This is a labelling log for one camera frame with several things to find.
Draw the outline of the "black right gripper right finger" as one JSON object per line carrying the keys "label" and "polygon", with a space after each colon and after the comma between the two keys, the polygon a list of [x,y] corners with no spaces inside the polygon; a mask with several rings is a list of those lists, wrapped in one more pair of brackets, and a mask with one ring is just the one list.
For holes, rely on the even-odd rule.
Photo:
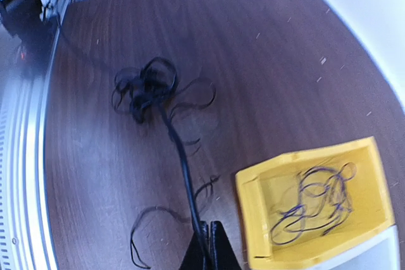
{"label": "black right gripper right finger", "polygon": [[213,269],[241,270],[222,223],[212,221],[209,231],[209,250]]}

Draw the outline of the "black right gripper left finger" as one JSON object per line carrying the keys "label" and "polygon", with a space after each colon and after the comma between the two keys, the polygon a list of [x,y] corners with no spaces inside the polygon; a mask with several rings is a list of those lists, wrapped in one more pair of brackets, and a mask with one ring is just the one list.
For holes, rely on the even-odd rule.
{"label": "black right gripper left finger", "polygon": [[200,247],[198,236],[193,233],[189,246],[186,250],[185,256],[179,267],[179,270],[207,270],[208,262]]}

